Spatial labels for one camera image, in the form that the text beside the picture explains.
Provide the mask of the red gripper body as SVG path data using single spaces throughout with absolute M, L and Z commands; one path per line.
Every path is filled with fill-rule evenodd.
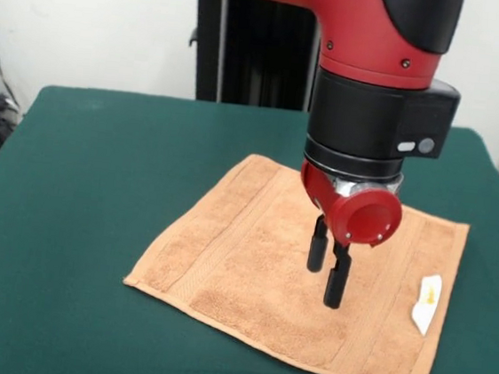
M 335 241 L 377 246 L 387 241 L 401 222 L 399 182 L 351 182 L 303 162 L 301 180 L 310 200 L 324 216 Z

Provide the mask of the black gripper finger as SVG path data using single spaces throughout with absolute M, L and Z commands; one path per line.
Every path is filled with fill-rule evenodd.
M 313 273 L 321 271 L 322 263 L 324 262 L 324 257 L 326 255 L 328 246 L 328 227 L 325 221 L 325 216 L 321 214 L 315 221 L 315 228 L 313 229 L 313 237 L 311 238 L 311 245 L 309 247 L 309 254 L 306 262 L 307 269 Z
M 329 272 L 329 279 L 327 280 L 327 287 L 323 297 L 325 306 L 331 309 L 338 309 L 341 306 L 342 298 L 344 296 L 345 285 L 350 273 L 352 259 L 349 253 L 350 246 L 341 245 L 335 242 L 333 252 L 336 257 L 336 264 Z

